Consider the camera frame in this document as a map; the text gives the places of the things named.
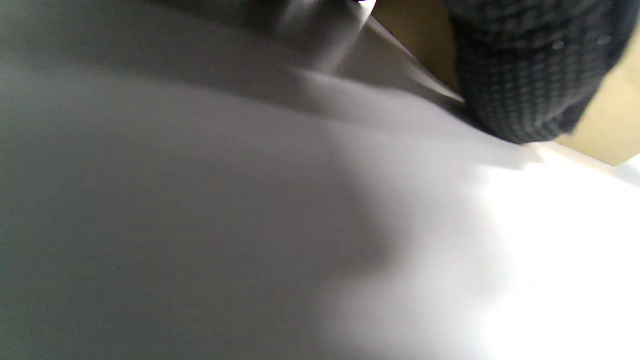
dark knit fabric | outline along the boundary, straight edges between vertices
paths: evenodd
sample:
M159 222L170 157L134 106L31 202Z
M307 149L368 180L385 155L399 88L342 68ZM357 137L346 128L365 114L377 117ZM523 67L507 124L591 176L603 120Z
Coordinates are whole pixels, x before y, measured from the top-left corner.
M474 120L514 143L570 132L619 60L640 0L445 0Z

